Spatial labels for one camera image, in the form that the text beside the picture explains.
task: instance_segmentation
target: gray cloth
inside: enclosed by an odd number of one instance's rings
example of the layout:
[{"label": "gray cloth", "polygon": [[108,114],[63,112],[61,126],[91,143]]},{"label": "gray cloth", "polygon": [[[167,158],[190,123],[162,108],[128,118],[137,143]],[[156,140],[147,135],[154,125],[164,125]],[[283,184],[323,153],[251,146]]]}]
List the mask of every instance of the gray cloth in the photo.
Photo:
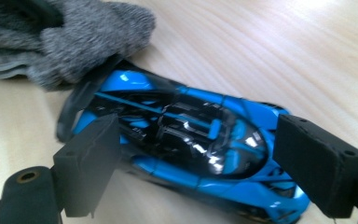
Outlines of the gray cloth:
[{"label": "gray cloth", "polygon": [[41,32],[0,5],[0,78],[26,75],[45,89],[77,83],[113,54],[148,45],[155,18],[146,8],[99,0],[47,0],[63,15],[62,27]]}]

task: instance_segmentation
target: wood grain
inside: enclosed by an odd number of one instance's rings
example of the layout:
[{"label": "wood grain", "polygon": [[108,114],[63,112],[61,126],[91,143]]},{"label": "wood grain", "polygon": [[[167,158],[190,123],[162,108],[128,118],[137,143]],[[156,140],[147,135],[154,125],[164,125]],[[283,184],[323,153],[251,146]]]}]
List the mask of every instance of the wood grain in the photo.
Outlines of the wood grain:
[{"label": "wood grain", "polygon": [[[141,67],[190,86],[272,102],[358,147],[358,1],[131,0],[157,17]],[[6,178],[52,164],[68,92],[0,81],[0,193]],[[249,223],[117,172],[100,219],[64,223]],[[338,223],[355,223],[352,219]],[[333,223],[312,205],[299,223]]]}]

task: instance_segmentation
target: blue and black sports car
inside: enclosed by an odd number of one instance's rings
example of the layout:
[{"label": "blue and black sports car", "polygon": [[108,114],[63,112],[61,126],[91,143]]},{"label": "blue and black sports car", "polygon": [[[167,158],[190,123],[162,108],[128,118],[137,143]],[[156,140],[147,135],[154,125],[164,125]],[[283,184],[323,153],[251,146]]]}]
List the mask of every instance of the blue and black sports car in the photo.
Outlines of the blue and black sports car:
[{"label": "blue and black sports car", "polygon": [[288,113],[284,108],[193,89],[128,61],[110,69],[87,91],[89,103],[74,134],[115,113],[123,161],[134,172],[214,196],[268,223],[294,223],[306,210],[307,195],[272,159],[278,116]]}]

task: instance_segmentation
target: light wood tabletop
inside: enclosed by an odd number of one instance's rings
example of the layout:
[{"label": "light wood tabletop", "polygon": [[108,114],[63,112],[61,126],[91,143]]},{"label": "light wood tabletop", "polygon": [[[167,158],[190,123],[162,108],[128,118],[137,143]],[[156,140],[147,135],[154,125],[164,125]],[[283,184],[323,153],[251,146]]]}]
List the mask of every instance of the light wood tabletop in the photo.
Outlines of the light wood tabletop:
[{"label": "light wood tabletop", "polygon": [[[131,58],[164,77],[282,105],[358,148],[358,1],[131,0],[157,17],[151,45]],[[69,92],[0,80],[0,194],[5,180],[52,165]],[[97,218],[64,223],[252,223],[115,172]],[[351,219],[337,223],[357,223]],[[334,223],[315,205],[299,223]]]}]

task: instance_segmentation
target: toy car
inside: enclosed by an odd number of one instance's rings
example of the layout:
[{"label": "toy car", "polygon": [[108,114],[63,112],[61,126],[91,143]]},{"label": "toy car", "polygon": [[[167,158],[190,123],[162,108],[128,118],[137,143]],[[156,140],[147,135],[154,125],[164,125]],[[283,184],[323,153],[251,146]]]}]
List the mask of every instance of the toy car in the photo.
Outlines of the toy car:
[{"label": "toy car", "polygon": [[123,161],[157,183],[191,189],[247,217],[294,223],[310,200],[272,159],[284,108],[190,88],[118,63],[73,133],[118,114]]}]

